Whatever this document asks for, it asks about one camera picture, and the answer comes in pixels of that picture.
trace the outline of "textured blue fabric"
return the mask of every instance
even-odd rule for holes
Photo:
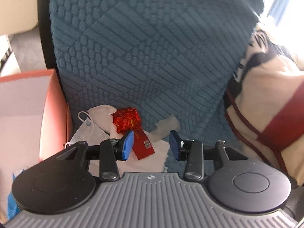
[[[235,138],[221,102],[263,0],[50,0],[55,56],[74,121],[101,104],[170,114],[182,138]],[[169,158],[168,171],[180,171]]]

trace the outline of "black strip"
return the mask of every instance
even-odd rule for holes
[[[49,3],[50,0],[37,0],[40,40],[41,40],[45,65],[47,69],[56,70],[61,90],[63,92],[64,98],[66,99],[59,75],[59,70],[56,63],[55,53],[54,53],[54,45],[53,45],[52,33],[51,33]]]

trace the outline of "red foil wrapper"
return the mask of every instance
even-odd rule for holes
[[[136,108],[124,108],[112,114],[117,133],[125,134],[127,130],[134,131],[133,151],[138,160],[154,154],[154,149],[141,128],[141,118]]]

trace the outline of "red tag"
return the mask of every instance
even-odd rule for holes
[[[154,149],[145,132],[141,129],[134,129],[133,151],[138,160],[154,154]]]

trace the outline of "gray ribbed panel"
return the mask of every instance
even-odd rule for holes
[[[177,173],[126,173],[114,183],[103,183],[80,208],[58,215],[22,211],[7,228],[262,228],[295,227],[283,212],[240,215],[216,204],[197,183]]]

